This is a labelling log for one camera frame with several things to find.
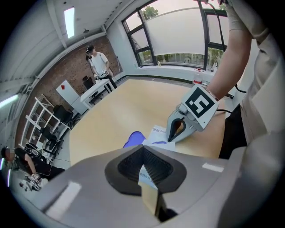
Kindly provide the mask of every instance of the brick wall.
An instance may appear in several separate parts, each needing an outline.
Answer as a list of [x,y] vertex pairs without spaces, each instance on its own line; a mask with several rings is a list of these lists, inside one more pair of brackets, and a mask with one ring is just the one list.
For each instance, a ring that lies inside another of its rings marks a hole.
[[87,45],[93,45],[96,50],[106,55],[110,62],[110,68],[113,70],[114,75],[119,74],[119,68],[117,58],[114,54],[111,44],[107,37],[100,37],[89,44],[82,45],[72,52],[64,56],[58,63],[56,63],[43,78],[37,83],[33,91],[31,92],[29,99],[23,109],[23,112],[19,119],[19,124],[16,132],[16,146],[20,143],[24,126],[26,123],[26,115],[29,115],[34,103],[35,97],[39,97],[44,94],[45,97],[55,106],[63,105],[65,109],[73,108],[59,95],[56,88],[64,81],[67,80],[75,91],[80,95],[85,91],[85,87],[82,83],[82,78],[92,76],[93,73],[89,64],[85,59],[85,51]]

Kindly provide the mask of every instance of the fluorescent light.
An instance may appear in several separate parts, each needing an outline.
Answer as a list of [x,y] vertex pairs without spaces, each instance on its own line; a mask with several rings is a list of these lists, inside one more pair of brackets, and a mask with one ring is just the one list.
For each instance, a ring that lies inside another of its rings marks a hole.
[[67,37],[74,36],[74,7],[64,11],[65,26],[67,31]]
[[4,165],[4,158],[1,159],[0,170],[2,170],[3,165]]
[[18,95],[14,95],[6,100],[3,100],[2,102],[0,102],[0,108],[2,108],[3,106],[15,101],[18,98]]
[[8,171],[8,179],[7,179],[7,186],[10,186],[10,174],[11,174],[11,169]]

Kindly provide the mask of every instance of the black pants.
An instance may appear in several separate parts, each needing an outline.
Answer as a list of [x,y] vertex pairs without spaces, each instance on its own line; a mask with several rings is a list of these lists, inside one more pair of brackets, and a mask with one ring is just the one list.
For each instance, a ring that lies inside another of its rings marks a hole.
[[[111,82],[111,84],[113,85],[113,87],[114,87],[115,89],[117,88],[117,85],[115,84],[115,82],[113,81],[113,79],[112,79],[112,77],[111,77],[110,75],[107,75],[107,76],[105,76],[105,77],[101,77],[100,80],[102,80],[102,79],[109,79],[110,82]],[[109,90],[112,91],[111,86],[110,86],[109,84],[107,84],[107,86],[108,86]]]
[[224,139],[219,158],[229,159],[234,149],[245,146],[247,146],[247,143],[240,114],[240,105],[238,105],[231,115],[226,118]]
[[64,172],[65,169],[56,168],[54,166],[48,165],[42,161],[39,161],[35,164],[36,172],[40,173],[41,178],[46,178],[49,181],[59,175],[60,173]]

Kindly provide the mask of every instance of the window frame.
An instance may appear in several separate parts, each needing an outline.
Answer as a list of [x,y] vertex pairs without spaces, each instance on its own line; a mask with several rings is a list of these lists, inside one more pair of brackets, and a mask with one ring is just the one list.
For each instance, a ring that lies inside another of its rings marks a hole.
[[[143,12],[142,9],[146,6],[148,6],[149,4],[156,2],[158,0],[151,0],[147,3],[145,3],[144,5],[142,5],[139,8],[136,8],[130,15],[128,15],[124,20],[122,20],[122,24],[125,28],[126,34],[128,36],[128,39],[130,41],[130,45],[133,49],[137,64],[139,67],[143,67],[143,66],[150,66],[150,65],[157,65],[157,59],[156,56],[154,55],[154,51],[153,51],[153,47],[151,44],[151,40],[149,37],[149,33],[145,24],[145,18],[143,16]],[[203,65],[203,70],[206,70],[207,68],[207,61],[208,61],[208,48],[215,48],[215,49],[219,49],[219,50],[223,50],[223,46],[222,44],[218,44],[218,43],[213,43],[210,42],[210,36],[209,36],[209,25],[208,25],[208,18],[207,15],[216,15],[215,11],[213,9],[209,9],[209,8],[203,8],[201,2],[197,2],[199,9],[200,9],[200,13],[201,13],[201,17],[202,17],[202,23],[203,23],[203,29],[204,29],[204,43],[205,43],[205,52],[204,52],[204,65]],[[225,10],[220,10],[220,9],[216,9],[218,16],[227,16],[227,12]],[[132,16],[133,14],[138,13],[138,16],[142,22],[141,25],[137,26],[136,28],[132,29],[131,31],[128,28],[127,22],[126,20]],[[131,41],[131,35],[139,30],[143,29],[147,38],[147,42],[148,42],[148,47],[144,47],[141,48],[139,50],[135,50],[133,45],[132,45],[132,41]],[[139,53],[140,52],[144,52],[150,50],[151,51],[151,57],[152,57],[152,64],[146,64],[146,65],[142,65],[140,63],[140,58],[139,58]],[[183,67],[191,67],[191,68],[197,68],[196,65],[191,65],[191,64],[181,64],[181,63],[161,63],[161,65],[172,65],[172,66],[183,66]]]

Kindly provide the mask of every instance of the light wood tabletop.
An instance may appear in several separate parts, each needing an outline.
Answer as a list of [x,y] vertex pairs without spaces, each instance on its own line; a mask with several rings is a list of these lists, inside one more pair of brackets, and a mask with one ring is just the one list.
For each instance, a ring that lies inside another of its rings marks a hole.
[[[70,132],[71,165],[122,148],[134,131],[146,138],[154,125],[165,127],[190,88],[156,81],[127,80],[96,104]],[[219,108],[224,108],[220,101]],[[176,143],[179,153],[217,158],[224,137],[225,114],[217,112],[206,129]]]

